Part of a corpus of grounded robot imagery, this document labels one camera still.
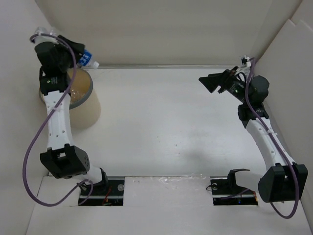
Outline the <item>blue label bottle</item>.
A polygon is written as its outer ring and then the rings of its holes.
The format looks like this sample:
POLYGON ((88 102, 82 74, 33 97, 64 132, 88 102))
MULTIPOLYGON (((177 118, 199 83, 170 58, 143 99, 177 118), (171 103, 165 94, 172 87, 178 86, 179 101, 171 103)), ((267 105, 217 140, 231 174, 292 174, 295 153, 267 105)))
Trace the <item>blue label bottle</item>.
POLYGON ((99 67, 99 63, 87 49, 84 49, 84 52, 79 59, 79 64, 83 67, 91 67, 93 69, 97 69, 99 67))

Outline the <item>clear unlabelled plastic bottle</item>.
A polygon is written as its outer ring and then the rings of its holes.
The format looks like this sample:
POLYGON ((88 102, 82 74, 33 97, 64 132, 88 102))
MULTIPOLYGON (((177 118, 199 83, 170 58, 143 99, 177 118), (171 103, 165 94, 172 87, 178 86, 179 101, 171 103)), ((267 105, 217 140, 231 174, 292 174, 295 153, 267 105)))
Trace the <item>clear unlabelled plastic bottle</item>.
POLYGON ((75 102, 82 100, 85 95, 86 95, 86 92, 84 91, 72 89, 70 91, 71 103, 75 103, 75 102))

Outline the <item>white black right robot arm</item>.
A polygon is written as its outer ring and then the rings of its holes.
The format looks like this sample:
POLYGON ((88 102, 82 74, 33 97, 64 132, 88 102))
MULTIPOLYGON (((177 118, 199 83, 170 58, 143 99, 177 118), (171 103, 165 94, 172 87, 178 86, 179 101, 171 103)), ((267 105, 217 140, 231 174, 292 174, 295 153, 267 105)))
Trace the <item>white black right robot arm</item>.
POLYGON ((242 188, 256 191, 266 203, 301 199, 308 176, 304 164, 285 151, 271 127, 263 102, 268 96, 269 82, 262 76, 242 81, 236 76, 236 68, 199 78, 210 93, 229 92, 237 98, 239 120, 254 139, 265 162, 264 175, 249 169, 231 170, 226 187, 232 193, 242 188))

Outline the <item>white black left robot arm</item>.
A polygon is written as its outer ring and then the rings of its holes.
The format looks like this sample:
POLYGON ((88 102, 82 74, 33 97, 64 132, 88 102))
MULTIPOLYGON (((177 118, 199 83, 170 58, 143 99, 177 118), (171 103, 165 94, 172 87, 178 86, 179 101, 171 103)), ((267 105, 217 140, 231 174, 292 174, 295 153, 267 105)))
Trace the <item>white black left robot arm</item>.
POLYGON ((44 167, 57 179, 82 177, 92 182, 98 194, 109 189, 109 181, 103 169, 93 167, 87 153, 75 146, 70 126, 70 87, 74 75, 67 71, 74 69, 85 52, 85 45, 51 34, 37 34, 32 38, 35 52, 41 63, 40 91, 46 105, 48 127, 47 150, 40 154, 44 167))

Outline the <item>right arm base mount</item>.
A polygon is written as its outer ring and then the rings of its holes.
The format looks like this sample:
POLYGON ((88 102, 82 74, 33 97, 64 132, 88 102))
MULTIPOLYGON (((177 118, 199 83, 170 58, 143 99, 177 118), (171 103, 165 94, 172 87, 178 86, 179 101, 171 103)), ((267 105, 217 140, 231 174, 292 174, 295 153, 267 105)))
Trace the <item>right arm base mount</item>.
POLYGON ((244 187, 231 185, 227 177, 210 177, 206 187, 212 193, 214 206, 257 206, 258 199, 255 192, 244 187))

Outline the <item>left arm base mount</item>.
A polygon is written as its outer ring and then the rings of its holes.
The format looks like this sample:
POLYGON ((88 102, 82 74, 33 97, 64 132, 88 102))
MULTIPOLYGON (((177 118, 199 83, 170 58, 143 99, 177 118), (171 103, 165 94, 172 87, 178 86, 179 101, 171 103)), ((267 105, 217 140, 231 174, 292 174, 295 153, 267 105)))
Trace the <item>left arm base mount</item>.
POLYGON ((123 206, 124 204, 125 177, 110 176, 108 184, 104 187, 94 186, 90 197, 90 185, 86 190, 81 190, 78 199, 79 206, 123 206))

